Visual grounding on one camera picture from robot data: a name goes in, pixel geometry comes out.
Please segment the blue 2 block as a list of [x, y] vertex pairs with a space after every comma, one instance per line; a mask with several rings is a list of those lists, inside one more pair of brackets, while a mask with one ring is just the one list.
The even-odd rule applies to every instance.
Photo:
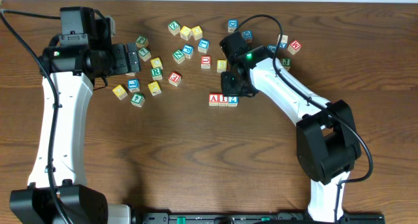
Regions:
[[238, 97], [234, 96], [234, 97], [228, 97], [228, 106], [232, 107], [232, 106], [238, 106]]

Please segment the red I block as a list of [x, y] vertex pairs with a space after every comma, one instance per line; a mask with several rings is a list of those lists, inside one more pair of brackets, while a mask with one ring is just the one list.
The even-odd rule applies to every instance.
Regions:
[[218, 105], [219, 106], [228, 106], [229, 105], [229, 98], [224, 96], [223, 94], [218, 95]]

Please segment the red A block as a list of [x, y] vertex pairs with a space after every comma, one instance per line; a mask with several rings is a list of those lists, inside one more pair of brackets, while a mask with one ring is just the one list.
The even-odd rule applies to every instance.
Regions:
[[210, 106], [218, 106], [219, 105], [219, 95], [217, 93], [210, 93], [208, 104]]

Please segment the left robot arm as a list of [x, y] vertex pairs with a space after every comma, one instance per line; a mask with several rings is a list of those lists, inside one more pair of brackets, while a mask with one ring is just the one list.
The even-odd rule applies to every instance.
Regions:
[[87, 186], [84, 135], [95, 80], [140, 71], [133, 43], [113, 44], [111, 17], [88, 7], [63, 7], [62, 31], [40, 56], [44, 112], [39, 149], [27, 187], [10, 194], [22, 223], [141, 223], [126, 204], [110, 204]]

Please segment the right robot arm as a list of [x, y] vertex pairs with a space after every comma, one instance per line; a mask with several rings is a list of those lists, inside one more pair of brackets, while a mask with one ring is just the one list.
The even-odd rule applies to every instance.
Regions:
[[341, 220], [343, 182], [361, 156], [349, 105], [316, 95], [271, 50], [250, 48], [239, 32], [226, 36], [219, 45], [230, 65], [221, 74], [222, 93], [252, 97], [262, 92], [285, 112], [296, 127], [298, 162], [311, 180], [310, 217], [321, 222]]

